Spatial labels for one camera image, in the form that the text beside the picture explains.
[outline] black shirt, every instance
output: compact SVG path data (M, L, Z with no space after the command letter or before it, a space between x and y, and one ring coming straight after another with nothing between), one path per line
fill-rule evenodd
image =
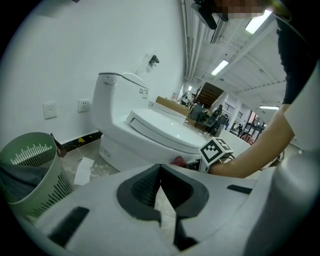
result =
M319 47L316 45L319 22L316 10L310 10L312 6L307 3L289 3L286 7L291 12L290 20L276 16L279 27L278 50L286 73L283 104L291 104L295 100L319 59Z

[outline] marble floor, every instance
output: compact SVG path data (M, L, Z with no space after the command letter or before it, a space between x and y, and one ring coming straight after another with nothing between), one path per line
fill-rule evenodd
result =
M94 164L91 168L90 181L119 173L119 171L108 164L99 155L99 147L100 140L98 139L68 152L64 158L61 158L66 176L75 189L79 187L78 185L74 185L74 180L78 165L83 157L94 160ZM176 226L176 212L161 187L156 195L154 208L161 213L161 230L164 232L165 236L173 242Z

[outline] tissue paper on floor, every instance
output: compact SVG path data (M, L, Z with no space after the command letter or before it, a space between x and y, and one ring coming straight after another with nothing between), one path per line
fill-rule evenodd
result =
M90 181L91 167L94 164L94 160L83 157L76 169L74 177L74 184L83 186Z

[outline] laundry basket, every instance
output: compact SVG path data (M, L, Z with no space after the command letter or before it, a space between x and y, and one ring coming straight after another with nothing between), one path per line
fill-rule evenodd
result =
M0 162L48 168L36 188L21 200L0 182L1 190L15 214L38 218L73 191L57 154L54 138L47 133L32 132L15 138L1 151Z

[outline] toilet tank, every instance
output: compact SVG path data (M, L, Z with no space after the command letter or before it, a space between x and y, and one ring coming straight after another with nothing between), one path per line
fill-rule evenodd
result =
M91 107L92 121L103 132L114 122L125 121L131 110L148 108L149 89L129 72L99 73Z

